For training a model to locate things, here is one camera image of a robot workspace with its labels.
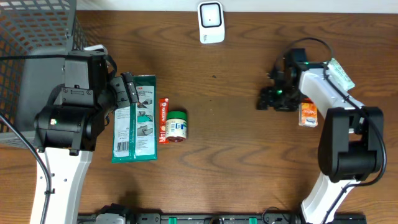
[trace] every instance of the jar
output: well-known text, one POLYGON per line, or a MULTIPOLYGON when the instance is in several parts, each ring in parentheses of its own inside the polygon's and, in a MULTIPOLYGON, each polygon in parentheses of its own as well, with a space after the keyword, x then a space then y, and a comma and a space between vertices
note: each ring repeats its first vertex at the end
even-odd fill
POLYGON ((181 111, 169 111, 166 117, 166 139, 170 142, 182 142, 187 139, 187 114, 181 111))

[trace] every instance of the white backdrop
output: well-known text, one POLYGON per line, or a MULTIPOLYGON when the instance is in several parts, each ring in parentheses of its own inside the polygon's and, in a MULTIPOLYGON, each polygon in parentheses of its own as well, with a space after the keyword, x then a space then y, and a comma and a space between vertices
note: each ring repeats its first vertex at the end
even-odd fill
MULTIPOLYGON (((78 0, 79 10, 196 11, 201 0, 78 0)), ((229 12, 398 13, 398 0, 219 0, 229 12)))

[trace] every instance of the wood grain surface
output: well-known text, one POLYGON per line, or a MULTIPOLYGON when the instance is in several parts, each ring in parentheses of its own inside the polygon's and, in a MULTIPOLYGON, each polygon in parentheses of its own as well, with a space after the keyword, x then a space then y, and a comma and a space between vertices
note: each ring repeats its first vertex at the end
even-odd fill
MULTIPOLYGON (((387 172, 354 189, 341 212, 368 223, 398 219, 398 15, 225 13, 226 38, 202 45, 195 12, 78 12, 92 43, 104 44, 120 72, 156 74, 158 98, 188 111, 188 140, 160 145, 157 161, 112 164, 113 123, 98 138, 80 212, 121 203, 165 213, 296 210, 320 173, 323 126, 298 126, 298 113, 257 111, 266 73, 292 40, 314 36, 335 49, 353 79, 350 93, 384 112, 387 172)), ((304 42, 311 60, 328 58, 304 42)), ((36 166, 28 151, 0 149, 0 223, 28 223, 36 166)))

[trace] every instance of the green package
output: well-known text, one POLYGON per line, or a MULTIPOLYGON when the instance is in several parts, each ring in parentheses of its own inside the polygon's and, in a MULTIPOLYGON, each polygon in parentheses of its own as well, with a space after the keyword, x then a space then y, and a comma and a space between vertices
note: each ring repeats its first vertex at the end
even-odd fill
POLYGON ((134 76, 139 104, 114 113, 112 163, 157 159, 155 109, 156 76, 134 76))

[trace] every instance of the red snack stick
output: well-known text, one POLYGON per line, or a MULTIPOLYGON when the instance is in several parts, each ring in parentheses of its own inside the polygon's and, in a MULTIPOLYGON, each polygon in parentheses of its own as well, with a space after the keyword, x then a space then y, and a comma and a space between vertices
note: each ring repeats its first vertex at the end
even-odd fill
POLYGON ((159 144, 168 144, 166 139, 166 117, 169 112, 169 99, 163 98, 159 100, 159 144))

